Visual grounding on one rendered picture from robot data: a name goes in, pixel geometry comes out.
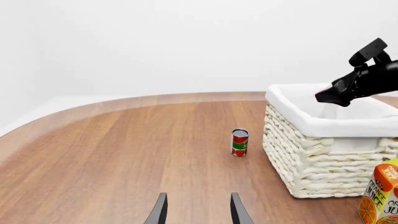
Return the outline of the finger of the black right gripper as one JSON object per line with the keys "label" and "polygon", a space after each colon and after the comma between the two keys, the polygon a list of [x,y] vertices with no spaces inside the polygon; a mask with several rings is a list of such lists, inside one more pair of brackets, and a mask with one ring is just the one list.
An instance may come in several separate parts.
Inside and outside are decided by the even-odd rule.
{"label": "finger of the black right gripper", "polygon": [[347,107],[351,104],[349,88],[333,85],[315,94],[317,102]]}

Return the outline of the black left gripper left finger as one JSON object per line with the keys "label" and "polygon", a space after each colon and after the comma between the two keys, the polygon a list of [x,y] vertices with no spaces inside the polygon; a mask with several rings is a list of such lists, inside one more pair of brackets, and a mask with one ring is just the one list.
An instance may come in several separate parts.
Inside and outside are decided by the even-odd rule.
{"label": "black left gripper left finger", "polygon": [[167,194],[162,192],[159,194],[159,197],[144,224],[165,224],[167,219],[167,210]]}

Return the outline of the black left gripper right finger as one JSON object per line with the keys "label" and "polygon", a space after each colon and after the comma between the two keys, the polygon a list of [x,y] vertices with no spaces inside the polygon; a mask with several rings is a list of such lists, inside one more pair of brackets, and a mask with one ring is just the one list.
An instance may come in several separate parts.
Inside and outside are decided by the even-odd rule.
{"label": "black left gripper right finger", "polygon": [[233,224],[254,224],[236,192],[231,194],[230,210]]}

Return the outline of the white woven basket with liner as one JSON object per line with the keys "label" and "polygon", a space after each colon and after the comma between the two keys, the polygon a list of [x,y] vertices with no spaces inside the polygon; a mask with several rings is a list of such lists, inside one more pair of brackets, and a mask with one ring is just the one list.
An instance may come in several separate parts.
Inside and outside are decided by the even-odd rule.
{"label": "white woven basket with liner", "polygon": [[262,146],[297,198],[362,195],[376,165],[398,156],[398,97],[320,103],[325,83],[271,85]]}

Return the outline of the tomato sauce tin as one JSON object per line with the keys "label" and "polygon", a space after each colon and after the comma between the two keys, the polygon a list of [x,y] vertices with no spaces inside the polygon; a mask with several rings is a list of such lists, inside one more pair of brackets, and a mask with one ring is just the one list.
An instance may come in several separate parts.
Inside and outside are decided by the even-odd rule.
{"label": "tomato sauce tin", "polygon": [[231,132],[230,153],[236,157],[247,154],[249,132],[243,128],[235,128]]}

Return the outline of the orange juice carton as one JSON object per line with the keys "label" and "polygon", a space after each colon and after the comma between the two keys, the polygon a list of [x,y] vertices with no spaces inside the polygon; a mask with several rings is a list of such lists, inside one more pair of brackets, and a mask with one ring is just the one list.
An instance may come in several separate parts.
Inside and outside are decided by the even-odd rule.
{"label": "orange juice carton", "polygon": [[398,158],[375,167],[357,213],[364,224],[398,224]]}

